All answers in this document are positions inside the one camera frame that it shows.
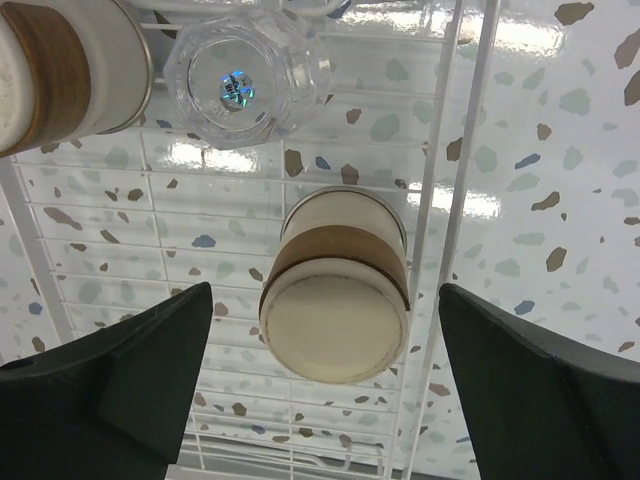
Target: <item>blue speckle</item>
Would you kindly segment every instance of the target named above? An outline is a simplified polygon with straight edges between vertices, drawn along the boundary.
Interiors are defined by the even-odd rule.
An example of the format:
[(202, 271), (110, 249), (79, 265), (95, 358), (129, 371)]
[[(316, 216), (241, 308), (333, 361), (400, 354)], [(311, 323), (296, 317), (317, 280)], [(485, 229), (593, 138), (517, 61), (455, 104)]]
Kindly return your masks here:
[(531, 300), (523, 300), (520, 302), (520, 305), (517, 305), (516, 308), (513, 309), (516, 312), (516, 315), (524, 315), (525, 313), (529, 313), (533, 310), (533, 307), (536, 303)]
[(38, 302), (33, 302), (29, 304), (29, 313), (32, 315), (40, 315), (42, 313), (42, 305)]
[(191, 243), (191, 246), (196, 248), (213, 248), (216, 246), (216, 241), (209, 235), (200, 235)]
[(528, 157), (524, 157), (522, 160), (516, 163), (516, 170), (527, 167), (529, 165), (533, 165), (538, 160), (540, 160), (540, 155), (538, 155), (537, 153), (532, 153)]
[(347, 8), (349, 8), (350, 6), (351, 6), (351, 0), (347, 0), (345, 3), (343, 3), (338, 8), (336, 8), (333, 12), (327, 15), (327, 17), (329, 17), (331, 20), (337, 20), (338, 18), (342, 18), (342, 15), (344, 15), (344, 12), (346, 12)]
[(331, 170), (331, 165), (322, 157), (316, 157), (316, 166), (322, 170)]

